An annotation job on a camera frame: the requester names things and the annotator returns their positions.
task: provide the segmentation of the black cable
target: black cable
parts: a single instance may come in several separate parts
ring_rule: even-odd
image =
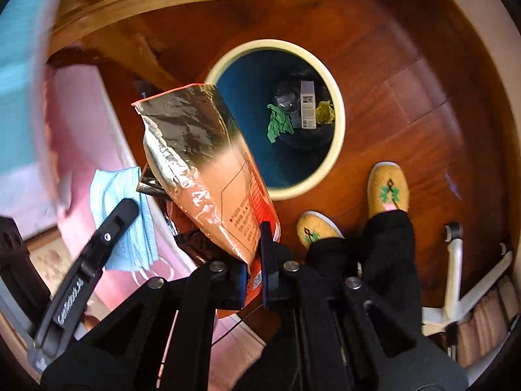
[[[295,369],[295,375],[293,376],[293,380],[291,381],[289,391],[293,391],[293,387],[295,386],[296,377],[299,376],[299,367],[297,366]]]
[[[212,347],[214,345],[216,345],[219,341],[221,341],[221,339],[223,339],[227,334],[229,334],[231,331],[233,331],[235,328],[237,328],[242,322],[244,322],[249,315],[254,313],[256,310],[258,310],[262,306],[263,306],[263,304],[254,308],[251,312],[249,312],[246,316],[244,316],[241,320],[239,320],[235,325],[233,325],[230,329],[228,329],[217,341],[212,342]]]

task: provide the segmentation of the bolt head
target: bolt head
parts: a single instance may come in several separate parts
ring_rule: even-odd
[[[359,289],[361,287],[361,280],[357,276],[350,276],[345,279],[345,286],[350,289]]]
[[[159,276],[150,278],[147,282],[149,288],[160,289],[165,284],[165,280]]]
[[[300,269],[300,265],[295,260],[288,260],[283,265],[284,270],[287,270],[288,272],[296,272]]]
[[[210,263],[210,270],[212,272],[222,272],[224,269],[226,269],[226,265],[219,260],[215,260],[212,263]]]

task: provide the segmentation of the caster wheel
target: caster wheel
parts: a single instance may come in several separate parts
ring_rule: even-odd
[[[450,222],[445,225],[445,242],[455,239],[463,239],[463,225],[458,222]]]

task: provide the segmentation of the face mask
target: face mask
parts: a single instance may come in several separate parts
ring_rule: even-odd
[[[147,196],[135,190],[140,175],[139,166],[117,172],[97,170],[92,180],[90,200],[96,228],[123,198],[132,198],[139,205],[139,216],[114,246],[105,264],[107,270],[150,270],[159,259]]]
[[[136,272],[132,272],[132,278],[134,279],[134,282],[141,287],[145,282],[147,282],[150,278],[153,278],[154,276],[161,276],[165,278],[167,281],[173,281],[176,274],[174,268],[163,256],[160,256],[159,261],[156,262],[154,265],[157,265],[161,262],[170,271],[168,276],[166,276],[163,273],[164,269],[158,271],[156,266],[152,266],[150,267],[150,270],[139,269],[139,275],[137,275]]]

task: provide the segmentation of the black pants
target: black pants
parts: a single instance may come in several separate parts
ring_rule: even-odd
[[[327,280],[357,275],[384,300],[421,330],[421,290],[414,263],[414,231],[407,213],[387,211],[370,219],[358,242],[328,238],[309,247],[306,263]],[[234,390],[289,390],[297,358],[292,318],[283,318],[280,330],[261,357],[237,381]]]

